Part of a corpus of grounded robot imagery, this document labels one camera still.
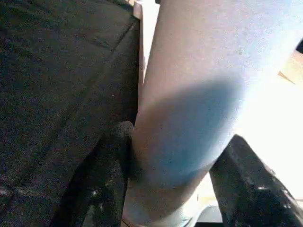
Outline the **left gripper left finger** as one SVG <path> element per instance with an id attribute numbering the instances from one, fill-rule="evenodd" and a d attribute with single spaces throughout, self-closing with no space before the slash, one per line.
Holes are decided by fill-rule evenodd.
<path id="1" fill-rule="evenodd" d="M 77 168 L 52 227 L 121 226 L 131 159 L 130 121 L 107 129 Z"/>

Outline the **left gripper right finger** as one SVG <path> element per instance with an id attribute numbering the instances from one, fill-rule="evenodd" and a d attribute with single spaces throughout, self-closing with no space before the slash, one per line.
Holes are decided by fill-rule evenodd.
<path id="1" fill-rule="evenodd" d="M 287 188 L 235 135 L 210 170 L 225 227 L 301 227 L 303 210 Z"/>

